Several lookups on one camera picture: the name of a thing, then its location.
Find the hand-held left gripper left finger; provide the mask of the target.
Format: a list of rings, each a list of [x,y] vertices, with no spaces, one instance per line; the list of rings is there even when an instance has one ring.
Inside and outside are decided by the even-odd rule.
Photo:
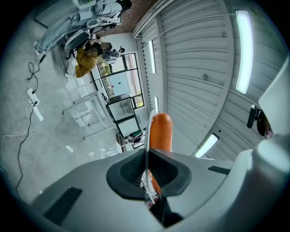
[[[164,229],[144,200],[128,200],[107,183],[106,172],[136,150],[82,164],[48,186],[31,206],[44,215],[69,188],[82,190],[61,227],[71,232],[158,232]]]

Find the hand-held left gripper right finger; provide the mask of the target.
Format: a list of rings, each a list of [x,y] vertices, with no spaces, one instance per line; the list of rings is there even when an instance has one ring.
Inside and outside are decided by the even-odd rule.
[[[150,212],[159,220],[182,220],[204,205],[220,188],[232,161],[195,158],[150,149],[149,171],[159,199]]]

